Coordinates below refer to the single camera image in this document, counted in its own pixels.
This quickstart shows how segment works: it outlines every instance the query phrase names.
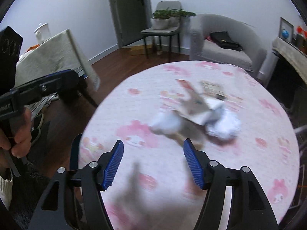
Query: pink and white tablecloth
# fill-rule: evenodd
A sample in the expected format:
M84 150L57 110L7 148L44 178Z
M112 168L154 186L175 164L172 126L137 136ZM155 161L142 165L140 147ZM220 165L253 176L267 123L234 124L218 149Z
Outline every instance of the pink and white tablecloth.
M113 185L102 193L115 230L192 230L206 191L193 182L182 147L150 132L148 123L168 98L187 98L176 79L219 83L227 106L242 122L236 141L219 146L204 139L201 150L228 168L248 166L265 191L278 222L294 196L299 151L290 120L258 82L243 69L227 64L186 61L159 65L129 77L96 110L81 143L82 168L110 151L117 139L124 156ZM226 229L231 203L227 187L220 223Z

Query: silver screw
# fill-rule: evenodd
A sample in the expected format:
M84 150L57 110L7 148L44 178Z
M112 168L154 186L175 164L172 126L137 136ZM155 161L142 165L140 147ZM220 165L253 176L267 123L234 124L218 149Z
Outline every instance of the silver screw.
M59 167L59 168L58 168L58 173L61 174L61 173L63 173L64 171L65 171L65 168L64 168L64 167Z
M218 165L217 161L210 161L209 163L212 167L216 167Z
M91 162L90 163L90 167L91 168L96 168L98 166L98 163L97 162Z
M244 166L244 167L242 168L242 170L243 170L243 172L245 172L245 173L248 173L248 172L251 171L251 170L249 169L249 167L246 167L246 166Z

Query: potted plant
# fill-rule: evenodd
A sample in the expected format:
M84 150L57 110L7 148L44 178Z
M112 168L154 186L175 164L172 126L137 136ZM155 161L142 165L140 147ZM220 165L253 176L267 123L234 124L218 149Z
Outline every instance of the potted plant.
M181 17L192 17L196 16L193 12L187 12L183 9L172 9L172 17L169 19L171 27L177 27Z
M172 17L172 10L160 9L153 13L151 23L154 29L167 29L169 19Z

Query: black bag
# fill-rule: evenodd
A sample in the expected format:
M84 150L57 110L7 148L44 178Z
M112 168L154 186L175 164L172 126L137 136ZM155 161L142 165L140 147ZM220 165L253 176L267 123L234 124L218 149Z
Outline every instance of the black bag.
M210 34L211 39L221 48L242 51L240 43L233 41L227 31L215 32Z

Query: door frame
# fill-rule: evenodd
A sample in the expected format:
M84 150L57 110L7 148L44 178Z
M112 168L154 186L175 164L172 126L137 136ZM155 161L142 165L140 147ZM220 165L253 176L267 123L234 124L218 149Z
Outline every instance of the door frame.
M118 43L119 48L121 48L124 46L124 43L122 41L122 30L121 30L120 23L119 23L119 13L118 13L117 6L116 6L116 0L109 0L109 2L110 2L110 7L111 7L111 14L113 18L117 43ZM147 27L149 27L149 25L151 24L150 19L152 17L151 2L150 0L144 0L144 4L145 4Z

